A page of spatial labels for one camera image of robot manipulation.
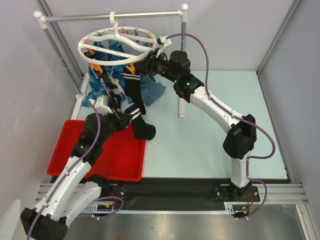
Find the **orange clothes peg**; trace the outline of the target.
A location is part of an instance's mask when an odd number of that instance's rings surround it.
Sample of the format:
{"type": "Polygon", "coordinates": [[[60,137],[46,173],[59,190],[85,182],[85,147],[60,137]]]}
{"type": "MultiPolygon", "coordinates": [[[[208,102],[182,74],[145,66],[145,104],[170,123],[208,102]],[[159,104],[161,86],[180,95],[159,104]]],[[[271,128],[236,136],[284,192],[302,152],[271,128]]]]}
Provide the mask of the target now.
{"type": "Polygon", "coordinates": [[[93,59],[95,56],[95,52],[92,49],[88,49],[83,53],[87,58],[93,59]]]}
{"type": "Polygon", "coordinates": [[[135,66],[134,66],[134,64],[132,62],[129,65],[126,65],[125,67],[132,74],[136,73],[136,68],[135,68],[135,66]]]}

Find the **black white-striped sock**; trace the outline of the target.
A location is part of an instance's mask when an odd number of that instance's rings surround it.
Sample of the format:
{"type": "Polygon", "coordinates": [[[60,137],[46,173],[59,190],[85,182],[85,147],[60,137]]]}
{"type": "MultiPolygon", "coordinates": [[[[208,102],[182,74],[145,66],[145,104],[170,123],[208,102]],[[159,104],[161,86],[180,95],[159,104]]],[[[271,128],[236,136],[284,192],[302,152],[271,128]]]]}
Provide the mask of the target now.
{"type": "Polygon", "coordinates": [[[136,139],[150,141],[156,136],[155,126],[145,122],[142,112],[137,106],[133,104],[124,112],[132,115],[131,125],[136,139]]]}
{"type": "Polygon", "coordinates": [[[127,66],[123,69],[124,93],[130,97],[132,102],[140,109],[141,114],[146,114],[145,105],[141,92],[141,73],[138,70],[129,70],[127,66]]]}

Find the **white round clip hanger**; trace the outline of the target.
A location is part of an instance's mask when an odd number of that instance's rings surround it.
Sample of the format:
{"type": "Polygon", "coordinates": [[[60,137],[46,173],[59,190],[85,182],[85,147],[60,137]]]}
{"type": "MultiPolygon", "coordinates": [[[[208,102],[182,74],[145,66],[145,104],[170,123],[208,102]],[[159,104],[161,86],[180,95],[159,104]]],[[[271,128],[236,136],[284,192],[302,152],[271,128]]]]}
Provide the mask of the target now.
{"type": "Polygon", "coordinates": [[[138,62],[157,46],[156,36],[143,28],[118,26],[116,13],[110,13],[112,27],[83,37],[77,50],[92,65],[119,66],[138,62]]]}

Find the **yellow-orange clothes peg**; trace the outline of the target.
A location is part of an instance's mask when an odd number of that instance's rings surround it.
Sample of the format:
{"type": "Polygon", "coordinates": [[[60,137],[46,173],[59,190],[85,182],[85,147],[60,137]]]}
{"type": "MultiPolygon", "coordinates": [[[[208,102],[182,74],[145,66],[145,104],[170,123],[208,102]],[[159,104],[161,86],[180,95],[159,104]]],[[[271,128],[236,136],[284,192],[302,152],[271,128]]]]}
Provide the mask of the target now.
{"type": "Polygon", "coordinates": [[[92,67],[93,70],[95,70],[99,73],[103,73],[103,69],[100,65],[91,63],[90,66],[92,67]]]}

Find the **black blue sunrise sock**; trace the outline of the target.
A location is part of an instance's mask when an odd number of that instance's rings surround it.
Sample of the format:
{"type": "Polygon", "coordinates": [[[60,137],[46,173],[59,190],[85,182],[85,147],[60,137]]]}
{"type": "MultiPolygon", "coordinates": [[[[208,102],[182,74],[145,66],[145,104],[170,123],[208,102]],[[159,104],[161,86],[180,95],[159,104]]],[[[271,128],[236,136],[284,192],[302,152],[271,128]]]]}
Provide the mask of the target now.
{"type": "Polygon", "coordinates": [[[94,65],[90,63],[88,67],[88,73],[91,96],[94,99],[102,95],[109,97],[110,93],[108,91],[107,79],[102,71],[102,68],[99,67],[97,70],[94,68],[94,65]]]}

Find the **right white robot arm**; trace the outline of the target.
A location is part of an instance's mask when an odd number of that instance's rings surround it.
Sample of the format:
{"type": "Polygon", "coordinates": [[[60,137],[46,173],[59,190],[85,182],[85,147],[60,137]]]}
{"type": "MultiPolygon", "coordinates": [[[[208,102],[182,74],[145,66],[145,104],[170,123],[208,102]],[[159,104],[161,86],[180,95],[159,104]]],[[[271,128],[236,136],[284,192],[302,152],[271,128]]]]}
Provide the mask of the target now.
{"type": "Polygon", "coordinates": [[[247,197],[252,184],[247,176],[245,158],[257,140],[255,118],[251,114],[243,116],[215,100],[205,84],[191,73],[191,62],[185,51],[175,50],[169,59],[165,53],[151,51],[134,66],[145,76],[160,75],[173,82],[173,89],[181,99],[198,107],[218,123],[226,133],[223,149],[231,158],[230,194],[237,201],[247,197]]]}

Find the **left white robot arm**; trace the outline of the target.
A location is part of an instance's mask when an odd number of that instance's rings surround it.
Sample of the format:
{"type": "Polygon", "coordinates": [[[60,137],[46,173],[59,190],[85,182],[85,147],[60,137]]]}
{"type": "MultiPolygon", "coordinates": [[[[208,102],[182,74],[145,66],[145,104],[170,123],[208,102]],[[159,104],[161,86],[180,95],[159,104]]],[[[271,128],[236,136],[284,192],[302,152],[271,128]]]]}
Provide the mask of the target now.
{"type": "Polygon", "coordinates": [[[103,153],[103,144],[115,132],[125,130],[133,116],[122,112],[92,113],[86,117],[67,163],[50,190],[32,209],[25,208],[20,220],[26,238],[62,240],[71,223],[93,201],[105,200],[110,187],[103,178],[90,180],[82,190],[74,190],[103,153]]]}

